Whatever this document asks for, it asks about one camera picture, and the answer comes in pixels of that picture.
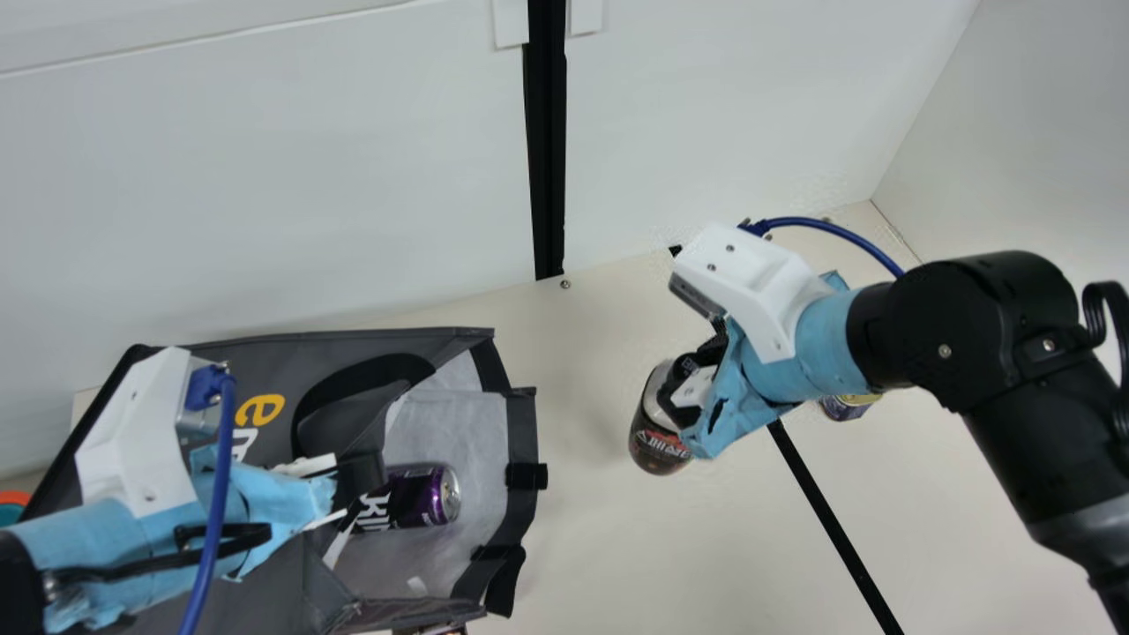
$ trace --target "blue cable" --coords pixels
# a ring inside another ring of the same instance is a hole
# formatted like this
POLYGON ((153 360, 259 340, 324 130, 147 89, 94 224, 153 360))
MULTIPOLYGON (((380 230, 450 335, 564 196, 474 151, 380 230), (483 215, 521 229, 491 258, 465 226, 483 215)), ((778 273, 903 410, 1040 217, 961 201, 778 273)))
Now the blue cable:
POLYGON ((216 449, 216 482, 212 486, 212 503, 208 512, 208 527, 204 532, 203 555, 200 568, 196 569, 196 581, 192 585, 192 597, 184 610, 178 635, 193 635, 200 616, 203 615, 208 590, 211 588, 216 572, 216 558, 219 554, 219 541, 224 531, 224 515, 227 511, 227 489, 231 480, 231 445, 235 432, 235 377, 227 373, 213 377, 212 388, 219 388, 220 419, 216 449))
POLYGON ((864 251, 873 255, 874 259, 881 262, 883 267, 885 267, 887 270, 890 270, 890 272, 893 273, 895 278, 901 278, 905 273, 905 271, 902 271, 902 268, 899 267, 898 263, 894 262, 892 258, 886 255, 874 243, 867 241, 866 238, 859 236, 858 234, 851 232, 850 229, 843 229, 842 227, 838 225, 832 225, 831 223, 816 220, 814 218, 806 218, 803 216, 781 216, 780 218, 765 218, 764 220, 759 220, 751 225, 747 224, 738 225, 738 227, 744 229, 745 232, 749 232, 750 234, 761 237, 763 237, 764 234, 768 234, 770 230, 776 229, 777 227, 789 227, 789 226, 811 227, 813 229, 822 229, 829 234, 834 234, 840 238, 844 238, 851 243, 855 243, 864 251))

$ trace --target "orange object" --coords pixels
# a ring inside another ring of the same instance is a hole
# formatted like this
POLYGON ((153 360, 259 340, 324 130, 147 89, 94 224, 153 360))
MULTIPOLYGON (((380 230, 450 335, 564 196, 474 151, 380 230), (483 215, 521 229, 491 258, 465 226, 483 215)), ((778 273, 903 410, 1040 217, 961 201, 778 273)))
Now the orange object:
POLYGON ((0 505, 19 505, 26 507, 32 495, 24 492, 0 492, 0 505))

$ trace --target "yellow logo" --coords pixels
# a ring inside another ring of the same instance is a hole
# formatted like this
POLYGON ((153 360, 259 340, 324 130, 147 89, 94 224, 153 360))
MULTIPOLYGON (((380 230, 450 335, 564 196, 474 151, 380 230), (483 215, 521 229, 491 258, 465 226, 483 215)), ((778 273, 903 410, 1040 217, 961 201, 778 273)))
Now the yellow logo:
POLYGON ((274 420, 286 406, 286 398, 281 394, 257 394, 243 403, 239 411, 235 414, 235 425, 243 427, 247 425, 247 415, 251 415, 251 425, 261 428, 274 420))
POLYGON ((231 456, 236 461, 242 463, 247 450, 251 450, 251 444, 259 438, 259 430, 255 428, 261 428, 278 418, 283 406, 286 398, 281 394, 256 394, 243 402, 235 412, 235 425, 239 427, 234 430, 231 456), (251 421, 252 427, 246 427, 247 421, 251 421))

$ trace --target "bag handle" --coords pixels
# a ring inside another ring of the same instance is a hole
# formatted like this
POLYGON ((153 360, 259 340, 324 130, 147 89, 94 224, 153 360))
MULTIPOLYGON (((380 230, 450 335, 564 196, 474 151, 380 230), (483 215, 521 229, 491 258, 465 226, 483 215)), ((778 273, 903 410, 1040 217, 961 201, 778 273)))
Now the bag handle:
POLYGON ((322 408, 365 391, 405 381, 409 390, 435 374, 430 362, 410 353, 393 353, 347 366, 314 384, 298 400, 290 423, 290 451, 295 459, 306 455, 298 437, 303 420, 322 408))

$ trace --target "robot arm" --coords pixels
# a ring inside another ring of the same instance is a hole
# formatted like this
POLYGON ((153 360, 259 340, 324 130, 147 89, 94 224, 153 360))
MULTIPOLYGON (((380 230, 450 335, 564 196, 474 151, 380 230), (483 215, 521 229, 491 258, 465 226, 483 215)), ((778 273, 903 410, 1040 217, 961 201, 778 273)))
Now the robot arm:
POLYGON ((1074 288, 1031 253, 849 292, 781 252, 718 226, 675 260, 672 290, 728 337, 724 354, 681 357, 658 391, 685 445, 712 458, 799 402, 919 385, 964 418, 1031 537, 1082 565, 1129 634, 1129 399, 1093 353, 1109 303, 1126 364, 1121 286, 1086 288, 1083 327, 1074 288), (688 384, 704 398, 690 403, 688 384))
MULTIPOLYGON (((98 630, 193 589, 210 564, 201 543, 222 479, 208 440, 221 407, 234 418, 230 382, 181 348, 129 369, 75 455, 82 504, 0 531, 0 632, 98 630)), ((331 513, 331 476, 283 468, 230 466, 213 576, 242 579, 331 513)))

